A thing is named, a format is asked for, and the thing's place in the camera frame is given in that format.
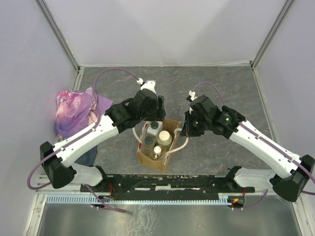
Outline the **burlap watermelon canvas bag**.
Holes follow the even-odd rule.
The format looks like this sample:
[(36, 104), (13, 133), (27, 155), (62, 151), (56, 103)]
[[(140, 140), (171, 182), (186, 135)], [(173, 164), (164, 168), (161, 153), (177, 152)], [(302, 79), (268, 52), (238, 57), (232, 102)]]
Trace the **burlap watermelon canvas bag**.
[(176, 147), (177, 140), (182, 131), (181, 122), (166, 119), (164, 121), (147, 121), (138, 136), (136, 155), (139, 163), (152, 170), (164, 173), (173, 153), (179, 151), (188, 143), (185, 141), (180, 147)]

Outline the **white square bottle grey cap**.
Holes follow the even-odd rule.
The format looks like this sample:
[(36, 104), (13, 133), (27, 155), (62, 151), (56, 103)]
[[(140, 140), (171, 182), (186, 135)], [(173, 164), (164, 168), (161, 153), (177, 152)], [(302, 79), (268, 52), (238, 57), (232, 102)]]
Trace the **white square bottle grey cap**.
[(162, 121), (153, 121), (150, 123), (147, 129), (147, 133), (153, 136), (158, 136), (158, 134), (163, 130)]

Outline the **pink purple cloth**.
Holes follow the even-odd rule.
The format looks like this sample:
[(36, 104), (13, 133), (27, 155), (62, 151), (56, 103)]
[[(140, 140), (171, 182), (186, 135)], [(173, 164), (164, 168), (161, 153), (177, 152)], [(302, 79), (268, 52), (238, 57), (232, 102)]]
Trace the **pink purple cloth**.
[(63, 90), (56, 97), (57, 112), (55, 133), (57, 138), (69, 138), (97, 121), (113, 105), (113, 100), (97, 95), (99, 111), (93, 96), (93, 88), (86, 90)]

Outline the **dark blue towel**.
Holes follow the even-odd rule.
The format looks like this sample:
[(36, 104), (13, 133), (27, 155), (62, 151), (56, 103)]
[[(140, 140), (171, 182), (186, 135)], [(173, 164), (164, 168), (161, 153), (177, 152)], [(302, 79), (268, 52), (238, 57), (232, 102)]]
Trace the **dark blue towel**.
[(76, 164), (83, 165), (83, 166), (93, 166), (98, 150), (97, 146), (93, 147), (83, 155), (81, 155), (76, 161)]

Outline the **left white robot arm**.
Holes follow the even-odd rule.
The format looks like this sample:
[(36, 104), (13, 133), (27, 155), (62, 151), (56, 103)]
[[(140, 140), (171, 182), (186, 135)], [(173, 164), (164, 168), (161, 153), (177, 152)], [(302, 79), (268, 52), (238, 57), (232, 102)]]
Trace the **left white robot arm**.
[(108, 188), (105, 172), (97, 166), (83, 166), (76, 160), (99, 143), (141, 121), (163, 121), (164, 98), (149, 89), (137, 92), (133, 98), (112, 105), (100, 119), (77, 134), (54, 145), (44, 142), (40, 146), (41, 165), (55, 189), (70, 183), (87, 184), (96, 191)]

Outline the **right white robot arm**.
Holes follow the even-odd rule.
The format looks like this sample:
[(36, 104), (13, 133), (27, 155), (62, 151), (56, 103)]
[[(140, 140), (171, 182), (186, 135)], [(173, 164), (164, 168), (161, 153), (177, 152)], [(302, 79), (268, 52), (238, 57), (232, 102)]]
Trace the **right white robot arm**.
[(315, 160), (310, 155), (288, 151), (261, 133), (242, 114), (227, 106), (218, 108), (205, 95), (196, 96), (190, 91), (187, 101), (189, 110), (185, 112), (182, 136), (200, 137), (205, 131), (212, 131), (243, 146), (270, 167), (268, 170), (238, 168), (225, 180), (230, 192), (242, 187), (272, 189), (284, 200), (295, 202), (308, 181), (315, 179), (312, 176)]

